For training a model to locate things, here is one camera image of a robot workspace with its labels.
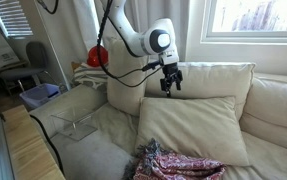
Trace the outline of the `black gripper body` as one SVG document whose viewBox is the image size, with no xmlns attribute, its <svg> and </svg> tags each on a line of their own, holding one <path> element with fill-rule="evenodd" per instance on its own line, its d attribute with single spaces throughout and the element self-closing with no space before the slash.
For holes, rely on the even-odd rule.
<svg viewBox="0 0 287 180">
<path fill-rule="evenodd" d="M 176 88 L 180 90 L 183 76 L 181 70 L 178 68 L 178 65 L 176 63 L 165 65 L 162 68 L 162 71 L 165 77 L 160 80 L 161 90 L 169 92 L 173 82 L 176 83 Z"/>
</svg>

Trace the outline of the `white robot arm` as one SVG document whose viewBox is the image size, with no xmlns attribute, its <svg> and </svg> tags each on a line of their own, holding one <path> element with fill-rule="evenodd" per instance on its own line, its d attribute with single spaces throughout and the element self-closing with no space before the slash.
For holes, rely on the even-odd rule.
<svg viewBox="0 0 287 180">
<path fill-rule="evenodd" d="M 147 71 L 160 65 L 164 74 L 160 80 L 161 90 L 169 95 L 173 82 L 180 90 L 183 76 L 178 68 L 179 55 L 172 21 L 169 18 L 158 19 L 144 32 L 136 32 L 124 12 L 126 0 L 101 0 L 101 3 L 107 18 L 132 56 L 158 55 L 158 61 L 145 65 L 142 70 Z"/>
</svg>

